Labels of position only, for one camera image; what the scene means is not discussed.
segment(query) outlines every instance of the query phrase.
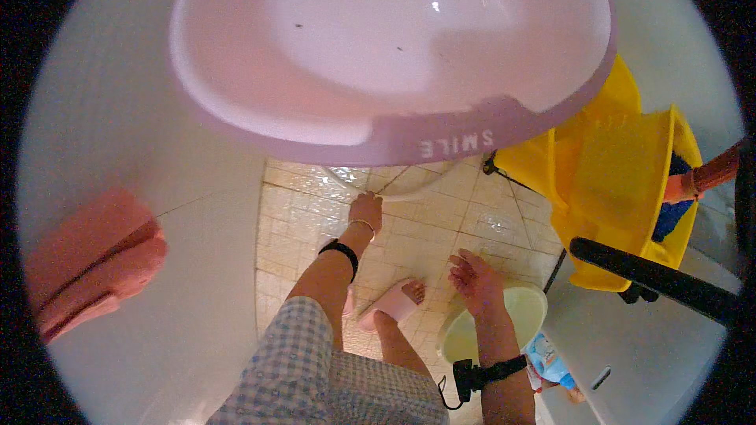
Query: hand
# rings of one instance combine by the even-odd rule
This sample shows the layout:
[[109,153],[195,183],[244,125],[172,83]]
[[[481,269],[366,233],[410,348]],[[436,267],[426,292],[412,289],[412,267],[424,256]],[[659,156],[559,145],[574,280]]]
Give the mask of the hand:
[[487,307],[502,307],[504,280],[486,261],[468,250],[449,257],[454,266],[449,271],[449,281],[457,289],[467,305],[467,310],[477,317]]
[[373,192],[359,194],[349,206],[349,221],[364,220],[373,227],[374,235],[378,235],[383,227],[383,199],[376,197]]

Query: yellow mop bucket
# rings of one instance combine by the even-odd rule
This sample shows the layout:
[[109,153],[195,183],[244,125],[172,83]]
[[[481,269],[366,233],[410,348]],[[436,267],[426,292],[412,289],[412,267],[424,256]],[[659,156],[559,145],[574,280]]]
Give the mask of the yellow mop bucket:
[[[582,236],[678,269],[693,230],[695,202],[660,243],[651,240],[667,186],[672,152],[692,167],[703,161],[683,115],[627,115],[611,125],[593,122],[584,134],[567,208],[554,207],[551,223],[565,246]],[[572,284],[622,292],[626,279],[574,261]]]
[[[557,128],[498,150],[494,165],[553,204],[562,244],[582,236],[677,269],[688,244],[694,203],[661,243],[651,240],[671,155],[692,167],[702,159],[683,115],[641,114],[635,81],[620,56],[596,99]],[[574,260],[572,284],[622,292],[630,282]]]

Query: pink slipper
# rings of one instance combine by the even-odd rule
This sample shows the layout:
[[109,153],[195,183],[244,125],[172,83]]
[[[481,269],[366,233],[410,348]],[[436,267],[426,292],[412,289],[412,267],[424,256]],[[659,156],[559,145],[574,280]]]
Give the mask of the pink slipper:
[[350,284],[346,288],[346,302],[344,303],[344,310],[341,312],[342,317],[348,317],[354,311],[354,285]]
[[402,292],[402,288],[412,281],[418,281],[418,279],[407,278],[397,282],[394,284],[394,287],[388,289],[378,300],[376,300],[372,306],[368,307],[357,322],[357,326],[360,327],[360,330],[366,331],[367,333],[373,333],[376,330],[376,325],[373,321],[373,313],[376,310],[389,314],[391,318],[397,322],[401,322],[409,317],[412,312],[417,310],[417,304]]

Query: bracelet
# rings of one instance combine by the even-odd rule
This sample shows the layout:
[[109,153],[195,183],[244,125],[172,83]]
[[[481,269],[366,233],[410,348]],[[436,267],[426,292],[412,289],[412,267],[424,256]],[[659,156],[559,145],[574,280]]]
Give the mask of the bracelet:
[[371,231],[373,231],[373,238],[371,238],[371,241],[373,241],[376,238],[376,230],[373,228],[370,222],[363,219],[352,219],[349,221],[349,225],[352,223],[363,223],[364,225],[367,225],[367,228],[369,228]]

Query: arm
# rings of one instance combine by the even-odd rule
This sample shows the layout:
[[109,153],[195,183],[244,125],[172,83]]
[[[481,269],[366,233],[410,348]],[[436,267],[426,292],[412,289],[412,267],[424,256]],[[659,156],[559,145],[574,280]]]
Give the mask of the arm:
[[[372,192],[360,194],[352,203],[349,219],[367,220],[376,232],[381,228],[381,202]],[[373,231],[364,223],[350,223],[339,242],[350,247],[357,259],[373,239]],[[302,273],[287,299],[297,296],[312,298],[323,307],[334,329],[334,348],[343,349],[341,314],[346,301],[346,288],[352,279],[352,264],[344,253],[328,250],[320,254]]]
[[[468,250],[452,256],[449,279],[475,318],[480,365],[488,368],[520,354],[512,319],[504,307],[501,277],[483,259]],[[519,371],[488,383],[481,392],[486,425],[535,423],[535,402],[527,373]]]

